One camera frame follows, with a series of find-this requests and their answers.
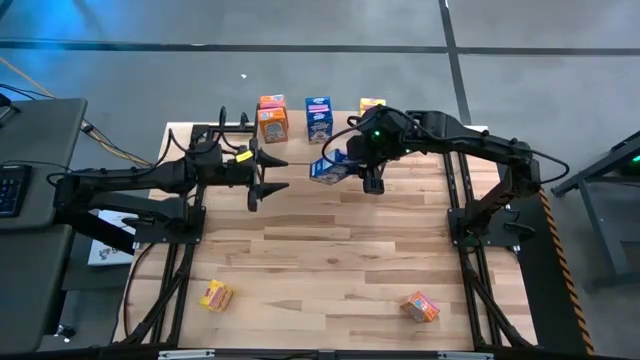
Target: yellow box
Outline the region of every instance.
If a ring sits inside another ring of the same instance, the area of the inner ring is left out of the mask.
[[[220,281],[211,280],[207,291],[200,299],[200,305],[211,311],[220,312],[227,307],[231,296],[233,296],[233,290],[229,286]]]
[[[376,105],[387,105],[387,100],[385,99],[369,99],[362,98],[360,99],[360,116],[364,114],[367,109],[372,108]]]

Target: wood plank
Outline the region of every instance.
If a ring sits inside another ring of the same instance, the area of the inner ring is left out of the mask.
[[[363,194],[357,178],[334,186],[311,182],[308,164],[320,157],[321,145],[307,144],[301,112],[289,114],[289,142],[263,144],[268,153],[291,163],[266,176],[289,182],[288,189],[265,199],[255,213],[246,210],[246,188],[207,189],[205,234],[194,256],[180,346],[471,349],[459,258],[446,223],[450,205],[442,156],[411,154],[389,163],[382,196]],[[349,114],[336,113],[337,129],[345,128]],[[192,125],[171,123],[167,129],[187,144]],[[233,143],[247,139],[228,137]],[[335,146],[344,148],[345,140]],[[168,159],[180,156],[172,148]],[[480,197],[498,181],[495,164],[473,157],[468,162]],[[126,304],[131,328],[156,300],[166,253],[166,246],[156,246],[137,271]],[[535,342],[517,259],[494,248],[487,249],[487,261],[496,301],[523,336]],[[211,279],[235,291],[222,313],[198,304]],[[441,309],[434,322],[415,323],[400,309],[414,291]],[[477,302],[488,339],[485,307]],[[172,313],[167,312],[165,335]],[[121,338],[122,322],[114,339]]]

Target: small cereal box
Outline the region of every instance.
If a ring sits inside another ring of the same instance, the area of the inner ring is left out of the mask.
[[[258,110],[258,124],[267,144],[287,141],[287,111],[284,108]]]
[[[346,161],[347,154],[335,149],[327,154],[327,157],[337,163]],[[309,169],[309,179],[326,185],[333,185],[346,178],[347,167],[344,165],[333,165],[325,159],[313,162]]]
[[[432,322],[440,309],[438,309],[420,291],[416,291],[400,305],[416,322]]]
[[[274,109],[274,108],[286,108],[287,101],[284,95],[265,95],[260,96],[260,109]]]
[[[333,113],[331,99],[328,96],[306,99],[307,129],[309,143],[327,141],[333,132]]]
[[[204,293],[202,299],[200,299],[200,305],[210,311],[220,312],[227,307],[231,296],[233,296],[233,290],[231,290],[229,286],[220,281],[211,280],[207,291]]]
[[[367,109],[372,108],[376,105],[387,105],[387,101],[385,99],[360,99],[360,116],[362,116],[362,114],[364,114]]]

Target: keyboard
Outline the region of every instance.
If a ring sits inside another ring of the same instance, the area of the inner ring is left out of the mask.
[[[0,218],[20,215],[30,176],[29,165],[0,167]]]

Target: concrete floor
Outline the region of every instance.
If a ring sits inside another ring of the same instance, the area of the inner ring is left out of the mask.
[[[448,6],[458,46],[640,47],[635,0],[449,0]],[[446,45],[438,0],[21,0],[0,22],[0,40],[7,38]],[[357,109],[360,97],[381,97],[401,109],[459,115],[446,54],[0,50],[0,56],[59,97],[87,98],[87,119],[147,159],[157,156],[166,122],[214,119],[222,105],[230,115],[248,112],[270,93],[285,93],[294,109],[307,96],[329,95],[338,110]],[[460,64],[474,124],[526,140],[567,161],[572,173],[638,130],[638,57],[464,55]],[[0,76],[30,88],[4,67]],[[544,177],[560,171],[542,163]],[[81,137],[72,166],[98,164],[129,166]],[[577,285],[604,275],[578,194],[552,198],[552,206]],[[640,357],[640,287],[595,294],[578,288],[597,353]],[[67,306],[64,316],[79,335],[71,344],[43,347],[107,343],[120,294],[74,295],[74,310]],[[104,311],[89,312],[88,302]]]

